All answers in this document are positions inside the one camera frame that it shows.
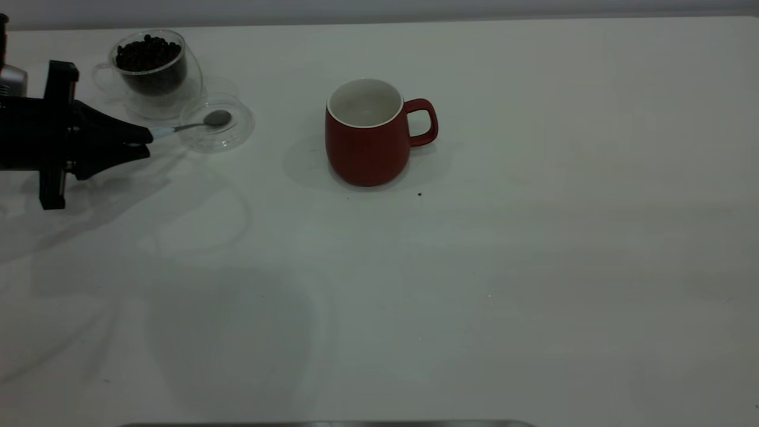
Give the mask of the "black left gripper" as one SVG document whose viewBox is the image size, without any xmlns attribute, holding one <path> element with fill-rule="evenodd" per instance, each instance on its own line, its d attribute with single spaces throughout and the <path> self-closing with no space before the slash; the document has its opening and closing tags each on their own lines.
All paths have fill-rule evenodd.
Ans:
<svg viewBox="0 0 759 427">
<path fill-rule="evenodd" d="M 74 122 L 85 141 L 113 143 L 85 146 L 75 154 L 74 176 L 79 181 L 150 157 L 144 145 L 154 141 L 150 130 L 74 102 L 78 80 L 73 63 L 51 60 L 43 98 L 2 97 L 1 170 L 38 172 L 44 210 L 65 208 L 68 145 Z"/>
</svg>

